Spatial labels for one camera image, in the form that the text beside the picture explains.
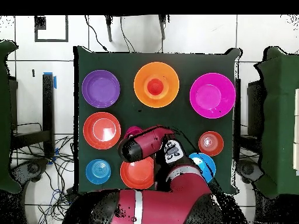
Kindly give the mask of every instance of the blue plate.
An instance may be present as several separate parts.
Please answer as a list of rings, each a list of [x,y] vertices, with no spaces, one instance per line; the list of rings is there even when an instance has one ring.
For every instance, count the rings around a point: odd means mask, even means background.
[[[216,173],[216,166],[212,158],[203,153],[192,153],[189,155],[189,158],[203,171],[202,175],[206,182],[209,183]],[[208,166],[212,170],[213,176],[211,176],[211,171],[208,169]]]
[[[88,163],[85,173],[91,183],[99,185],[110,178],[111,168],[107,161],[97,159]]]

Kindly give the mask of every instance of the white stripe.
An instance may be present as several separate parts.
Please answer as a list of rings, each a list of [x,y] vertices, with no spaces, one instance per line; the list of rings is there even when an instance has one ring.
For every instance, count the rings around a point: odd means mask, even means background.
[[[168,179],[173,180],[175,177],[177,177],[178,175],[180,175],[182,173],[195,173],[195,174],[198,174],[199,176],[201,176],[200,171],[197,168],[183,166],[183,167],[178,167],[177,169],[175,169],[174,171],[169,173],[166,178],[166,181],[168,181]]]
[[[142,192],[135,190],[135,213],[136,221],[133,224],[141,224],[142,221]]]

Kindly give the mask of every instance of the small red bowl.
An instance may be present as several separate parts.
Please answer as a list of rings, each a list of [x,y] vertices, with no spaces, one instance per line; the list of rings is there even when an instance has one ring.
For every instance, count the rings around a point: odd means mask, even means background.
[[[215,156],[223,150],[222,136],[215,131],[207,131],[199,138],[199,149],[202,153]]]

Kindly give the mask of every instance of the orange plate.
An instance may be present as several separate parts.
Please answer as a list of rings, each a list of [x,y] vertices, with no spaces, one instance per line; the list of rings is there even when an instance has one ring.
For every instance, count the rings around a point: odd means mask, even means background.
[[[199,138],[199,149],[206,155],[218,155],[223,149],[222,136],[215,131],[207,131]]]
[[[168,64],[151,62],[137,72],[134,91],[139,101],[146,106],[165,107],[178,94],[179,78]]]
[[[138,162],[123,162],[120,177],[127,187],[147,189],[154,183],[154,160],[147,157]]]
[[[120,124],[110,113],[98,112],[90,115],[83,126],[87,143],[95,149],[109,149],[120,138]]]

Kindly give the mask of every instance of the red plate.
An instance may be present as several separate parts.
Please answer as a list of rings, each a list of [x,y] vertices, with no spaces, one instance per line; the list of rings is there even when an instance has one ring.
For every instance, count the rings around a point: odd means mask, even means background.
[[[127,187],[147,189],[154,183],[154,161],[147,157],[138,162],[123,162],[120,177]]]
[[[83,135],[95,149],[109,149],[120,138],[120,124],[110,113],[99,112],[90,115],[84,123]]]

